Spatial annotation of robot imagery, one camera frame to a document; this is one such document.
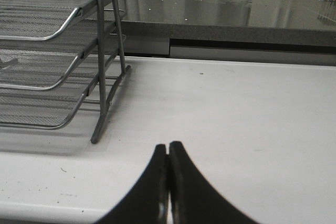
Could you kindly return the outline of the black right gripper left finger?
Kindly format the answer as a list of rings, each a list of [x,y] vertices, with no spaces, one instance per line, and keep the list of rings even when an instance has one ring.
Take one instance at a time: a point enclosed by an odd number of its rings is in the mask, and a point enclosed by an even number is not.
[[[138,181],[97,223],[167,223],[167,165],[166,147],[159,144]]]

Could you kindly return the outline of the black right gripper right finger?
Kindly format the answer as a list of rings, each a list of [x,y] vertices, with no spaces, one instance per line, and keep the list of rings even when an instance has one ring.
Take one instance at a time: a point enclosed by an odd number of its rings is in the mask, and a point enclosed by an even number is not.
[[[169,157],[174,223],[256,223],[218,193],[181,142],[170,143]]]

